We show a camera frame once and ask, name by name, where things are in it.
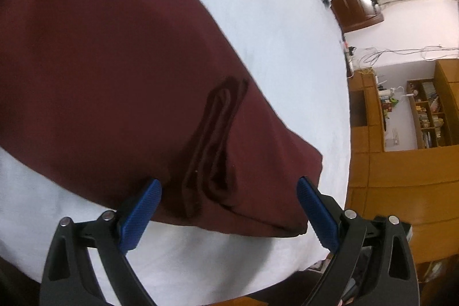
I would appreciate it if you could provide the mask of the maroon pants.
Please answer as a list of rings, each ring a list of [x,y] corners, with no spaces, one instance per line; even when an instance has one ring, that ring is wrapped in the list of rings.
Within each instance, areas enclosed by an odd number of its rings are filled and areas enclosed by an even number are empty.
[[[159,180],[155,221],[258,237],[306,231],[322,169],[199,0],[1,0],[1,146],[100,205]]]

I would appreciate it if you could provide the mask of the wooden desk cabinet unit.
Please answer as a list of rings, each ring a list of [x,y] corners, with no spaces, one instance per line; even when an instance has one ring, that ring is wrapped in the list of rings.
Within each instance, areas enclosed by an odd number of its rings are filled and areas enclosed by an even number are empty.
[[[346,205],[365,218],[396,215],[412,225],[410,243],[421,283],[458,260],[458,60],[436,62],[432,77],[447,115],[451,146],[390,151],[384,142],[388,105],[374,73],[348,80],[351,148]]]

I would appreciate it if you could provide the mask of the white bed sheet mattress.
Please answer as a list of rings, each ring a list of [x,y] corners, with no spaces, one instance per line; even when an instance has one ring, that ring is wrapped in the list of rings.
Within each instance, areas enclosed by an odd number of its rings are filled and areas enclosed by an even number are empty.
[[[284,124],[323,156],[319,188],[346,200],[349,99],[342,33],[321,0],[201,0]],[[1,153],[1,257],[40,280],[62,217],[103,208]],[[153,222],[128,259],[160,305],[206,305],[265,289],[326,257],[315,233],[249,238]]]

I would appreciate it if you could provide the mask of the wooden wall shelf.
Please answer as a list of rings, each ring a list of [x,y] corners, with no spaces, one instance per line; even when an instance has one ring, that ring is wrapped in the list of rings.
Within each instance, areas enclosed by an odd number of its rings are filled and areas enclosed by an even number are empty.
[[[451,146],[447,115],[433,79],[408,80],[406,89],[418,149]]]

